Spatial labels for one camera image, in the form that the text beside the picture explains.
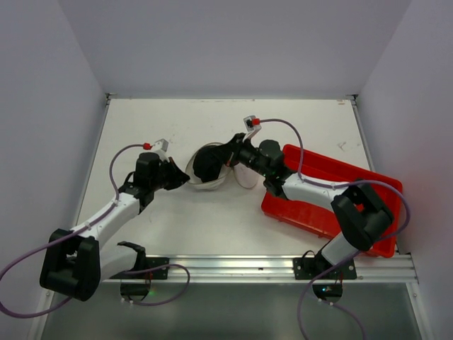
red plastic tray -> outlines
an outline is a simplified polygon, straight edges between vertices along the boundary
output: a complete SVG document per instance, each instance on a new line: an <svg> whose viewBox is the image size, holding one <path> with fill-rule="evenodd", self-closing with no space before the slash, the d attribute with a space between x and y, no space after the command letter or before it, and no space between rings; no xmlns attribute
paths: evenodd
<svg viewBox="0 0 453 340"><path fill-rule="evenodd" d="M285 154L286 165L290 169L296 171L300 160L300 148L295 147L294 145L285 145L285 147L283 147L283 153ZM396 179L376 174L307 150L304 151L302 172L307 176L326 179L328 181L374 179L390 184L398 191L403 192L403 185ZM394 223L387 231L385 231L384 235L394 232L398 227L401 200L388 189L375 185L372 185L372 187L387 204L395 217ZM313 232L320 237L332 239L341 231L336 217L331 211L309 203L283 200L266 193L263 203L261 204L261 209L267 216L274 217L279 221ZM395 252L395 243L395 237L377 242L367 254L392 257Z"/></svg>

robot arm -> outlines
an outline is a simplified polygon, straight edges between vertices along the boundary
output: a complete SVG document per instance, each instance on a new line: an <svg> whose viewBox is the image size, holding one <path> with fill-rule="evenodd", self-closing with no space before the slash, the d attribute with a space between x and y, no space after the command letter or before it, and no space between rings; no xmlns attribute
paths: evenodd
<svg viewBox="0 0 453 340"><path fill-rule="evenodd" d="M118 199L115 196L88 220L98 220L114 204L112 211L99 222L93 225L85 222L71 230L57 229L52 233L50 242L88 227L47 250L40 276L42 287L85 301L102 280L123 271L146 269L146 254L141 246L120 242L111 251L102 249L124 224L153 201L155 191L173 190L189 180L173 159L166 156L167 147L167 141L159 140L152 145L151 152L140 154L135 171L118 189Z"/></svg>
<svg viewBox="0 0 453 340"><path fill-rule="evenodd" d="M264 140L259 147L251 137L259 130L255 117L244 119L248 133L238 133L226 144L201 149L194 160L194 174L203 182L218 177L222 166L243 164L264 176L267 192L285 200L300 200L333 211L342 232L315 256L319 272L357 251L367 251L391 225L394 216L366 183L330 182L299 174L285 165L278 142Z"/></svg>

cable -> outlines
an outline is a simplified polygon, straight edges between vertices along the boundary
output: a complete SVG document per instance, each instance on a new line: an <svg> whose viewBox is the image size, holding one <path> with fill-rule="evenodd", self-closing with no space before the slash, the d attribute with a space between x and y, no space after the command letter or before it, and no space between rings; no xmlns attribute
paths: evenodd
<svg viewBox="0 0 453 340"><path fill-rule="evenodd" d="M375 185L378 185L378 186L383 186L383 187L389 189L390 191L393 191L401 199L401 202L403 203L404 208L406 209L406 219L404 220L403 224L395 232L392 232L392 233L386 235L385 237L381 237L378 241L383 241L383 240L388 239L390 237L396 236L400 232L405 230L405 228L408 226L408 224L409 224L409 222L411 220L411 209L409 207L408 201L406 200L406 198L403 196L402 193L400 193L393 186L391 186L391 185L389 185L387 183L384 183L384 182L381 182L381 181L375 181L375 180L359 180L359 181L353 181L353 182L349 182L349 183L338 184L336 186L331 186L331 185L328 185L328 184L312 181L311 179L308 179L308 178L304 178L303 175L302 175L302 164L304 162L304 144L302 142L302 138L301 138L301 135L299 134L299 131L297 131L296 127L293 126L293 124L291 124L290 122L288 122L286 120L283 120L283 119L279 119L279 118L258 120L257 124L259 124L259 123L270 123L270 122L277 122L277 123L283 123L285 125L288 125L294 131L294 133L296 134L297 139L299 140L299 146L300 146L300 160L299 160L299 165L297 167L297 174L298 174L299 178L301 179L301 181L305 181L308 184L311 184L313 186L318 186L318 187L327 188L327 189L341 189L341 188L347 188L349 186L356 186L356 185L359 185L359 184L375 184ZM326 274L330 273L332 270L342 266L347 261L349 261L349 260L353 259L354 257L356 257L359 253L360 253L360 251L357 251L352 256L349 256L348 258L342 260L341 262L337 263L336 265L330 267L329 269L327 269L323 273L320 273L319 275L315 276L314 278L312 278L310 280L308 285L306 285L305 289L302 291L302 294L300 295L300 298L299 298L299 302L297 303L297 322L299 323L300 332L302 333L302 335L304 336L304 338L306 340L308 340L309 337L308 337L308 334L305 332L304 326L302 324L302 316L301 316L302 302L304 300L304 297L305 297L306 293L309 291L309 289L313 285L314 281L318 280L319 278L322 278ZM360 320L358 319L358 317L355 314L353 314L351 311L347 310L346 308L344 308L344 307L342 307L340 305L330 304L329 302L327 302L327 303L329 305L332 305L332 306L338 308L339 310L342 310L345 313L349 314L357 322L357 324L359 325L360 331L362 332L362 338L363 339L367 338L367 335L365 333L365 328L363 327L362 323L360 322Z"/></svg>
<svg viewBox="0 0 453 340"><path fill-rule="evenodd" d="M147 144L131 144L131 145L128 145L126 147L123 147L120 151L118 151L115 156L112 158L112 161L110 162L110 166L109 166L109 170L108 170L108 174L109 174L109 177L110 177L110 182L112 183L112 186L113 186L113 190L115 190L115 200L118 200L119 197L120 197L120 192L118 191L118 187L115 183L115 180L113 179L113 164L115 163L116 159L120 156L120 154L122 154L125 150L127 149L131 149L133 147L143 147L145 148L147 146ZM75 232L72 232L71 234L68 234L67 236L64 236L64 237L61 237L59 239L56 239L50 243L47 243L47 244L43 244L42 246L39 246L38 248L36 249L33 249L33 250L30 250L29 252L25 253L24 255L22 256L19 256L17 259L13 260L10 264L8 264L5 268L3 268L1 271L0 271L0 281L3 279L3 277L5 276L6 273L8 273L8 271L13 268L16 264L19 264L20 262L22 262L23 260L27 259L28 257L38 253L39 251L42 251L44 249L47 249L47 248L50 248L50 247L53 247L57 244L60 244L62 242L65 242L67 241L68 239L71 239L72 237L75 237L83 232L85 232L90 225L95 225L97 223L99 223L101 220L103 220L108 214L110 214L112 212L113 209L115 209L116 207L116 203L112 203L112 205L105 211L103 212L99 217L97 217L96 219L94 219L93 221L90 221L88 223L87 226L85 227L82 227L81 229L75 231ZM67 304L69 301L71 300L70 297L67 297L65 298L63 301L61 301L60 303L58 303L57 305L47 309L47 310L43 310L41 312L36 312L36 313L29 313L29 314L21 314L21 313L16 313L16 312L13 312L12 310L9 310L8 308L6 308L3 303L0 302L0 312L3 312L4 314L6 315L9 315L10 317L15 317L17 319L30 319L30 318L33 318L33 317L41 317L43 315L46 315L48 313L51 313L53 312L54 310L57 310L58 308L64 306L65 304Z"/></svg>
<svg viewBox="0 0 453 340"><path fill-rule="evenodd" d="M162 266L158 266L158 267L154 267L154 268L144 269L142 271L123 271L122 273L123 274L127 274L127 275L137 275L137 274L143 274L143 273L152 273L153 271L158 271L160 269L164 269L164 268L168 268L168 267L181 268L187 273L187 281L185 282L185 285L184 285L183 289L181 289L181 291L178 294L174 295L173 297L170 297L167 300L159 301L159 302L141 302L141 301L133 301L131 299L129 299L129 301L133 305L145 306L145 307L154 307L154 306L165 305L166 303L172 302L172 301L176 300L177 298L179 298L182 294L184 294L185 291L187 290L188 286L189 286L190 273L189 273L189 270L185 266L182 266L180 264L170 263L170 264L164 264Z"/></svg>
<svg viewBox="0 0 453 340"><path fill-rule="evenodd" d="M138 300L138 301L143 301L144 299L146 299L147 296L148 296L148 294L149 294L149 292L151 292L151 289L152 289L152 288L151 288L151 284L152 284L152 281L151 281L151 280L152 280L153 273L150 273L148 276L145 276L145 277L144 277L144 282L147 284L148 290L142 295L142 298L141 298L140 300ZM121 296L123 296L123 295L124 295L124 296L127 296L127 298L128 298L129 300L132 300L132 301L134 300L134 299L131 298L131 296L133 296L132 293L129 293L129 294L121 294Z"/></svg>

metal frame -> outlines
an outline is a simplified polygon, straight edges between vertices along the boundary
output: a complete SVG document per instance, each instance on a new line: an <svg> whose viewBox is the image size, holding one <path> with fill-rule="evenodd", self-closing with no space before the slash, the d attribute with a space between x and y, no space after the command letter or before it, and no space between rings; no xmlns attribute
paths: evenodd
<svg viewBox="0 0 453 340"><path fill-rule="evenodd" d="M360 139L362 140L363 148L365 149L365 156L367 157L367 162L369 169L371 171L376 171L371 154L369 152L368 141L365 137L365 132L363 131L362 121L360 120L359 110L357 107L357 96L348 96L348 100L351 102L352 111L354 111L355 121L357 122L357 126L359 127Z"/></svg>
<svg viewBox="0 0 453 340"><path fill-rule="evenodd" d="M181 264L190 272L194 283L302 283L295 280L292 259L295 255L274 256L167 256L171 264ZM348 283L417 283L412 258L398 255L391 259L359 256L355 259L357 280ZM187 274L179 268L168 272L168 283L185 282ZM123 283L138 283L143 280L122 280ZM105 280L104 283L119 283L120 280ZM331 280L318 280L329 283Z"/></svg>
<svg viewBox="0 0 453 340"><path fill-rule="evenodd" d="M423 340L435 339L434 332L432 331L428 315L426 314L425 306L420 296L420 288L418 283L406 284L409 299L411 300L413 314L417 320L418 330Z"/></svg>

white wall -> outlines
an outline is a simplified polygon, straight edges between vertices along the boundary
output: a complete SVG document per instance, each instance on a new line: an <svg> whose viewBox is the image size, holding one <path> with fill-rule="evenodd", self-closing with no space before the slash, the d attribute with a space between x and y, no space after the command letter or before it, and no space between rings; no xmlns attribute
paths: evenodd
<svg viewBox="0 0 453 340"><path fill-rule="evenodd" d="M410 0L60 0L108 92L357 94Z"/></svg>
<svg viewBox="0 0 453 340"><path fill-rule="evenodd" d="M104 95L56 0L0 5L0 267L73 222ZM35 312L43 254L13 269L1 301ZM29 320L0 314L2 339L24 339Z"/></svg>
<svg viewBox="0 0 453 340"><path fill-rule="evenodd" d="M403 235L439 339L453 336L453 2L412 0L360 94L374 164L413 209Z"/></svg>

